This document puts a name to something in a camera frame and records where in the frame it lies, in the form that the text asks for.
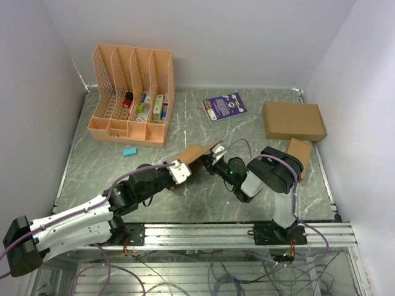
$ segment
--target blue object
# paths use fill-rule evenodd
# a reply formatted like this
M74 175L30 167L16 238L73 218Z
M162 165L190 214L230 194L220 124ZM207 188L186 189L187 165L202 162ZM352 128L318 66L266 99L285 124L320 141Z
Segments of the blue object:
M123 150L123 156L127 157L127 156L133 156L137 154L137 148L128 148L128 149L124 149Z

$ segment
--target organizer compartment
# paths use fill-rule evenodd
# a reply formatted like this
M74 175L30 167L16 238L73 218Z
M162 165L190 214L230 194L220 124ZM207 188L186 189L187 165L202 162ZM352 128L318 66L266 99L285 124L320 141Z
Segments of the organizer compartment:
M171 51L99 44L93 64L100 93L99 103L88 125L97 140L165 146L166 134L175 100L173 55ZM137 122L137 106L143 92L151 90L151 107L146 123ZM129 108L125 95L133 92ZM168 93L166 119L153 123L158 94Z

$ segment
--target white wall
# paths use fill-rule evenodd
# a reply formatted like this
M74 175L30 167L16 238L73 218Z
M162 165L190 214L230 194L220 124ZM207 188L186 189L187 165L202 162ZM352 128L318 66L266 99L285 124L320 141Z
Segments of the white wall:
M394 295L395 1L358 0L305 91L334 199L350 220L375 295Z
M173 50L177 86L305 88L355 0L43 0L87 84L98 43Z
M84 93L41 1L0 1L1 240L14 218L50 214ZM1 280L0 294L20 283Z

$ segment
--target purple book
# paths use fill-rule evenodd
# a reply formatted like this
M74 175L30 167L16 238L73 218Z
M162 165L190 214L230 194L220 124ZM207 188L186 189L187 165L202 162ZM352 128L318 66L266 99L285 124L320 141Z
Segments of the purple book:
M239 94L228 94L203 100L203 107L211 122L247 113Z

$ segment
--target marble tabletop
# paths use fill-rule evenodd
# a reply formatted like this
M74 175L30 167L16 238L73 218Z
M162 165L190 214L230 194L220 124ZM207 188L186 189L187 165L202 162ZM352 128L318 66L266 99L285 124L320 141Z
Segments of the marble tabletop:
M205 98L238 92L248 113L211 123L201 101ZM224 145L238 138L251 143L257 155L266 146L285 150L287 141L268 140L262 117L266 101L299 102L297 92L290 89L177 89L167 142L164 148L97 141L87 126L99 100L97 88L87 95L60 196L54 212L68 210L92 199L107 189L120 175L142 163L172 160L192 144L208 145L223 140ZM137 147L138 155L123 157L123 150ZM249 154L243 142L234 145L226 157L239 156L247 163ZM203 168L193 180L174 191L164 190L154 196L149 207L125 215L125 222L201 223L220 221L271 220L274 215L273 192L265 187L251 203L241 203L225 189L218 176L210 176ZM300 184L297 212L306 220L332 220L330 200L312 150L305 180Z

